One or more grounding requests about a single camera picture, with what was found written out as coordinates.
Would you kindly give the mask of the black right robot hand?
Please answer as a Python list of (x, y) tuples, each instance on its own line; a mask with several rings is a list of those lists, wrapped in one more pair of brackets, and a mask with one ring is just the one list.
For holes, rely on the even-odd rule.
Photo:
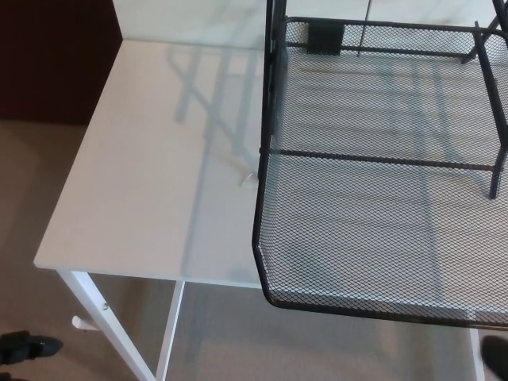
[(499, 336), (485, 336), (480, 345), (480, 354), (486, 366), (502, 381), (508, 379), (508, 343)]

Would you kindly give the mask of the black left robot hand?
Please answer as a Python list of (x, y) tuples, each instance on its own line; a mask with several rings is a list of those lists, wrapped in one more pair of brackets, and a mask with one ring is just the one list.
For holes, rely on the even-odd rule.
[(59, 339), (32, 335), (29, 331), (2, 334), (1, 365), (54, 356), (63, 346)]

